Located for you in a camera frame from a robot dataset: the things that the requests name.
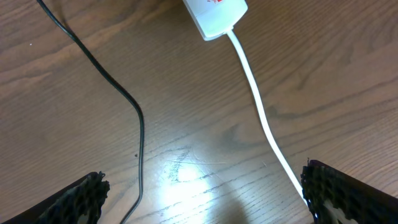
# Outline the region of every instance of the black wire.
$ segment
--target black wire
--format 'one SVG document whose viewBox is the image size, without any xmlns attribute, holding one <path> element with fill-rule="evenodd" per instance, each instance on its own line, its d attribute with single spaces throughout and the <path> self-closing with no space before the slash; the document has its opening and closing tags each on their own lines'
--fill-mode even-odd
<svg viewBox="0 0 398 224">
<path fill-rule="evenodd" d="M 130 210 L 127 212 L 127 214 L 123 217 L 122 221 L 120 224 L 123 224 L 127 221 L 127 219 L 130 217 L 130 215 L 133 213 L 133 211 L 138 207 L 139 203 L 142 200 L 142 194 L 143 194 L 143 184 L 142 184 L 142 163 L 144 160 L 144 115 L 142 114 L 142 110 L 139 107 L 137 101 L 128 93 L 123 86 L 121 86 L 101 65 L 98 63 L 98 61 L 94 58 L 94 56 L 90 53 L 90 51 L 84 46 L 84 44 L 80 41 L 80 39 L 76 36 L 76 34 L 70 30 L 65 28 L 59 21 L 58 19 L 51 13 L 51 11 L 48 9 L 48 7 L 44 4 L 43 0 L 37 0 L 37 2 L 42 6 L 43 10 L 49 17 L 54 21 L 54 23 L 59 26 L 75 43 L 81 48 L 81 50 L 85 53 L 85 55 L 88 57 L 88 59 L 92 62 L 92 64 L 96 67 L 96 69 L 100 72 L 102 76 L 115 88 L 117 91 L 120 92 L 136 109 L 138 118 L 139 118 L 139 125 L 140 125 L 140 143 L 139 143 L 139 160 L 138 160 L 138 183 L 139 183 L 139 195 L 130 208 Z"/>
</svg>

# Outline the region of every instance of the white cable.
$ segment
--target white cable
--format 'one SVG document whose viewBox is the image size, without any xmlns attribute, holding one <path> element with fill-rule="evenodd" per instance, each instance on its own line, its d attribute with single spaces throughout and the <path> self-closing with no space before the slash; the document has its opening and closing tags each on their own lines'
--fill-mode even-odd
<svg viewBox="0 0 398 224">
<path fill-rule="evenodd" d="M 238 53 L 238 56 L 241 59 L 243 70 L 246 73 L 246 76 L 248 78 L 249 85 L 250 85 L 251 91 L 253 93 L 254 101 L 256 102 L 257 111 L 259 113 L 260 122 L 261 122 L 262 128 L 264 130 L 264 133 L 266 134 L 268 142 L 271 145 L 271 148 L 274 151 L 275 155 L 278 157 L 279 162 L 282 164 L 282 167 L 285 169 L 287 175 L 289 176 L 290 181 L 292 181 L 298 194 L 303 199 L 304 203 L 307 204 L 307 202 L 303 198 L 303 188 L 301 187 L 299 181 L 297 180 L 296 176 L 294 175 L 292 168 L 290 168 L 289 164 L 287 163 L 284 155 L 281 153 L 281 151 L 280 151 L 278 145 L 276 144 L 275 139 L 271 133 L 271 130 L 269 128 L 268 121 L 266 118 L 266 113 L 265 113 L 264 107 L 262 105 L 261 95 L 260 95 L 259 89 L 257 87 L 256 80 L 254 79 L 253 73 L 251 72 L 249 62 L 244 54 L 243 48 L 242 48 L 241 44 L 239 43 L 238 38 L 235 36 L 234 32 L 232 31 L 232 29 L 227 31 L 226 34 L 231 39 L 232 44 L 234 45 L 236 52 Z"/>
</svg>

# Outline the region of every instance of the wooden table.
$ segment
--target wooden table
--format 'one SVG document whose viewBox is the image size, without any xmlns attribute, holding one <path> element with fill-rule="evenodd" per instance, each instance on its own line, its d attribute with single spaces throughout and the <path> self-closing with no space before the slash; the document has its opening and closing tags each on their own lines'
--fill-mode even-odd
<svg viewBox="0 0 398 224">
<path fill-rule="evenodd" d="M 144 199 L 130 223 L 311 223 L 227 36 L 180 0 L 45 1 L 136 98 Z M 235 26 L 297 177 L 318 159 L 398 196 L 398 4 L 248 0 Z M 138 193 L 136 112 L 32 0 L 0 2 L 0 222 L 91 171 L 100 223 Z"/>
</svg>

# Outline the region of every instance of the white charger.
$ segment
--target white charger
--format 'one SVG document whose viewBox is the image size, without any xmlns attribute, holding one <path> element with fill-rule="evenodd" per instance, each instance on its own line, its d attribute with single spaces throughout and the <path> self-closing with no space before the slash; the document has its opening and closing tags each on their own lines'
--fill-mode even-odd
<svg viewBox="0 0 398 224">
<path fill-rule="evenodd" d="M 244 0 L 183 0 L 204 40 L 231 30 L 248 10 Z"/>
<path fill-rule="evenodd" d="M 204 40 L 213 40 L 223 34 L 227 34 L 234 45 L 236 52 L 242 62 L 243 70 L 246 73 L 248 82 L 250 84 L 253 98 L 256 103 L 257 112 L 259 113 L 261 126 L 266 134 L 272 150 L 277 156 L 282 167 L 285 169 L 290 181 L 293 183 L 298 194 L 303 199 L 304 203 L 307 201 L 303 198 L 303 188 L 294 175 L 292 168 L 290 168 L 285 157 L 281 153 L 268 125 L 266 113 L 262 105 L 260 91 L 258 89 L 256 80 L 252 74 L 249 62 L 244 54 L 243 48 L 239 43 L 238 38 L 233 33 L 233 26 L 237 23 L 244 13 L 248 10 L 248 5 L 244 0 L 183 0 L 189 13 L 191 14 L 195 24 L 197 25 L 200 34 Z"/>
</svg>

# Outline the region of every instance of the black plastic object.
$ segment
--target black plastic object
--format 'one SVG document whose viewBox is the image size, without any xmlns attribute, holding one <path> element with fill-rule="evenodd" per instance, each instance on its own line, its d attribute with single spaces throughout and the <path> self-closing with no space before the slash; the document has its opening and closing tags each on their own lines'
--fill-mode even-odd
<svg viewBox="0 0 398 224">
<path fill-rule="evenodd" d="M 303 196 L 315 223 L 334 223 L 324 206 L 327 200 L 333 208 L 340 208 L 347 220 L 398 223 L 398 199 L 322 162 L 311 160 L 303 167 L 301 178 Z"/>
<path fill-rule="evenodd" d="M 102 172 L 89 173 L 3 224 L 97 223 L 109 191 L 104 176 Z"/>
</svg>

